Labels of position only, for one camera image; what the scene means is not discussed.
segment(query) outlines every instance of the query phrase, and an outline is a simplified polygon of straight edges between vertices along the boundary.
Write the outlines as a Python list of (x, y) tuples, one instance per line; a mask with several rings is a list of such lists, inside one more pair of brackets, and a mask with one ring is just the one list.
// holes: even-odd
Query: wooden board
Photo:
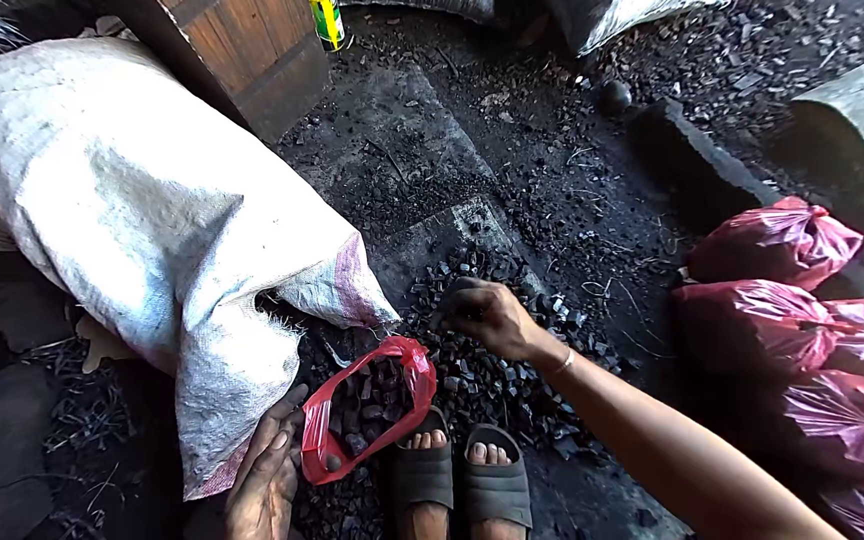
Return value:
[(189, 91), (276, 142), (325, 95), (306, 0), (124, 0), (119, 17)]

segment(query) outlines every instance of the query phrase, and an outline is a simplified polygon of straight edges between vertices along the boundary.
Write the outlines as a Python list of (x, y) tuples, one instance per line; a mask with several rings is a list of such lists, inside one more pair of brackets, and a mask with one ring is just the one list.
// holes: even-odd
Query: sandal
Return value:
[[(510, 465), (474, 465), (469, 450), (475, 443), (505, 449)], [(522, 450), (516, 440), (495, 425), (476, 423), (462, 453), (465, 469), (465, 499), (468, 521), (503, 519), (532, 529), (529, 478), (525, 473)]]
[[(405, 444), (415, 434), (431, 434), (435, 430), (441, 430), (445, 434), (445, 446), (405, 448)], [(439, 503), (449, 510), (454, 508), (452, 439), (446, 426), (446, 418), (438, 407), (429, 407), (422, 423), (411, 433), (395, 441), (391, 470), (395, 515), (405, 515), (405, 510), (415, 503)]]

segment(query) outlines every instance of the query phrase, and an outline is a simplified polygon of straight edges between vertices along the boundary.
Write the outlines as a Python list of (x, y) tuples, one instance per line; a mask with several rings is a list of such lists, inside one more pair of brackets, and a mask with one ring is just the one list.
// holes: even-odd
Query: bag of charcoal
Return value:
[[(337, 481), (422, 423), (436, 390), (435, 366), (418, 341), (385, 338), (334, 374), (310, 397), (302, 435), (302, 472), (313, 485)], [(341, 464), (330, 472), (326, 456)]]

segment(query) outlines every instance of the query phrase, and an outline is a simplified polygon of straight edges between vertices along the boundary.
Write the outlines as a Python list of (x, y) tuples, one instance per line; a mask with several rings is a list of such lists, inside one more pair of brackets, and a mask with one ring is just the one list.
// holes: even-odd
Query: wrist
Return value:
[(570, 348), (546, 330), (530, 342), (526, 360), (540, 371), (554, 371), (569, 358)]

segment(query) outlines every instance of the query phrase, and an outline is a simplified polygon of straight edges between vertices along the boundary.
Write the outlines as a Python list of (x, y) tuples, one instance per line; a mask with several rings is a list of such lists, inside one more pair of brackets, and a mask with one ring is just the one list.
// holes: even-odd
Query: forearm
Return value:
[(578, 353), (554, 373), (561, 350), (544, 347), (534, 364), (625, 469), (700, 536), (841, 538), (720, 437)]

